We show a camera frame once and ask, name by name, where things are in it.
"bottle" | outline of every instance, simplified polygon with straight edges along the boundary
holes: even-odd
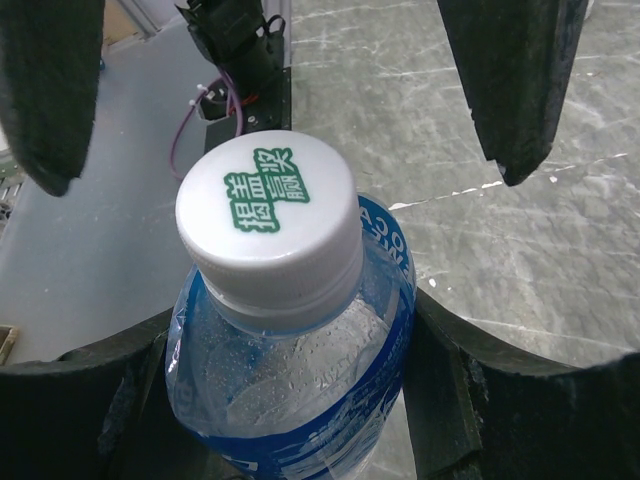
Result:
[[[346,478],[400,391],[415,271],[345,160],[290,131],[207,153],[176,201],[195,265],[166,383],[177,419],[256,479]]]

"wire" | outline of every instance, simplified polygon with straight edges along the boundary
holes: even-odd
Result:
[[[236,134],[235,134],[235,136],[239,137],[240,135],[242,135],[242,129],[243,129],[243,126],[244,126],[244,114],[242,112],[242,106],[246,105],[247,103],[251,103],[251,102],[241,102],[240,101],[240,97],[238,96],[238,92],[236,91],[236,89],[235,89],[235,87],[233,85],[233,81],[229,77],[229,74],[227,72],[225,72],[224,70],[222,70],[222,69],[220,69],[220,79],[222,79],[222,81],[224,82],[225,86],[227,87],[227,108],[226,108],[227,116],[231,115],[234,111],[236,112]],[[180,175],[178,173],[178,170],[176,169],[176,148],[178,146],[178,140],[180,140],[180,137],[182,136],[182,132],[184,131],[184,127],[187,126],[187,123],[189,122],[189,120],[193,116],[193,112],[195,112],[196,107],[198,106],[200,101],[204,98],[204,96],[207,93],[209,93],[209,90],[211,90],[212,88],[215,87],[215,84],[220,79],[214,80],[213,82],[211,82],[209,87],[207,87],[205,89],[202,89],[202,91],[200,92],[200,94],[198,95],[198,97],[195,100],[191,100],[189,102],[189,104],[190,104],[189,111],[187,112],[187,114],[182,119],[182,122],[180,123],[180,126],[178,127],[178,130],[176,131],[176,134],[173,137],[173,142],[171,142],[171,151],[169,152],[169,170],[171,171],[171,175],[173,176],[173,178],[175,178],[176,180],[178,180],[180,182],[182,180],[184,180],[184,176]]]

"blue object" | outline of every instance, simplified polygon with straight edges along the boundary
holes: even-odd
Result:
[[[256,479],[340,478],[367,459],[402,384],[415,270],[391,214],[360,196],[359,290],[325,326],[275,339],[221,316],[194,266],[166,357],[176,417]]]

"green chinese characters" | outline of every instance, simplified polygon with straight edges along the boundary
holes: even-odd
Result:
[[[280,230],[276,202],[309,203],[309,193],[290,148],[257,148],[253,161],[258,173],[224,177],[233,224],[243,232],[275,233]]]

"gray floor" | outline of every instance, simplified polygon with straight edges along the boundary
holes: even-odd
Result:
[[[401,222],[420,286],[527,350],[640,348],[640,4],[597,3],[554,150],[522,186],[484,162],[434,0],[294,6],[294,128]]]

